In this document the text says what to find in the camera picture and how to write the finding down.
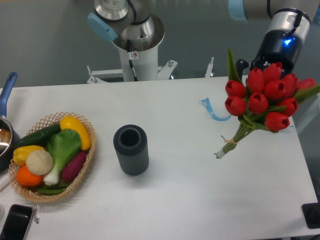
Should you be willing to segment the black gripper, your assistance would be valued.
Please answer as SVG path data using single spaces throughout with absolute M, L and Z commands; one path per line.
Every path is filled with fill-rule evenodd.
M 255 59 L 249 63 L 244 59 L 238 59 L 235 68 L 238 76 L 243 76 L 243 71 L 259 68 L 265 70 L 272 63 L 281 63 L 283 74 L 292 73 L 297 62 L 303 42 L 295 35 L 289 35 L 284 30 L 271 30 L 263 38 Z

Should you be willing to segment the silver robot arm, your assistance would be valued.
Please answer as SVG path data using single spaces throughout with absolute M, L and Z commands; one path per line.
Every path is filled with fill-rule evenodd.
M 270 19 L 270 25 L 250 68 L 264 70 L 280 62 L 282 76 L 290 74 L 298 60 L 320 2 L 318 0 L 229 0 L 234 20 Z

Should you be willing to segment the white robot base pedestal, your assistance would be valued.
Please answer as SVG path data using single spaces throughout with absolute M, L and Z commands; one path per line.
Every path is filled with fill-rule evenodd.
M 111 70 L 91 70 L 87 66 L 88 84 L 108 82 L 111 79 L 121 78 L 124 82 L 172 80 L 173 72 L 178 66 L 178 62 L 170 59 L 163 65 L 158 65 L 158 47 L 144 51 L 127 51 L 118 48 L 120 56 L 120 69 Z

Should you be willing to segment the silver robot arm base joint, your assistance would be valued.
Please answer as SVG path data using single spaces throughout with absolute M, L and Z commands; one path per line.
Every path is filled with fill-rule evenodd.
M 127 52 L 150 50 L 165 36 L 164 24 L 151 13 L 149 0 L 95 0 L 87 21 L 101 39 Z

